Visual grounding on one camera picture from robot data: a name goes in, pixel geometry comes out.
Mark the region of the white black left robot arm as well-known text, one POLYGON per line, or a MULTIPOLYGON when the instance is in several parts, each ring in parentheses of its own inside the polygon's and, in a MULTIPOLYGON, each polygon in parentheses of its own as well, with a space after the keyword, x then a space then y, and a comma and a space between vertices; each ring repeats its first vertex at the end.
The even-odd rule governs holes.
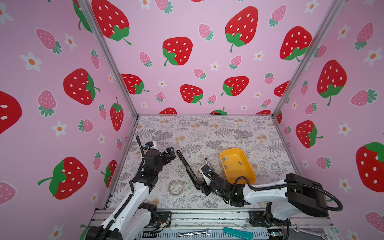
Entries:
POLYGON ((171 147, 160 152, 154 142, 142 145, 139 136, 136 140, 142 161, 129 182, 130 191, 100 226, 89 228, 86 240, 134 240, 143 228, 157 223, 157 206, 145 200, 158 182, 163 167, 176 158, 175 149, 171 147))

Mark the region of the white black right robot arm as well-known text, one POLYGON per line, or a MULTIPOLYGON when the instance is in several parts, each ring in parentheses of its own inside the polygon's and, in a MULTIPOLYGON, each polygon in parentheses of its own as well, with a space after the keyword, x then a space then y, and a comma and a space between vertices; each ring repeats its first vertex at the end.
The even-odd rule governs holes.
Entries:
POLYGON ((231 184, 207 165, 200 169, 200 175, 203 178, 201 191, 207 196, 217 195, 232 207, 267 202, 264 221, 268 226, 272 221, 287 221, 299 214, 327 218, 329 212, 340 212, 344 208, 342 202, 324 190, 320 183, 296 174, 287 174, 284 180, 264 185, 252 185, 244 176, 231 184))

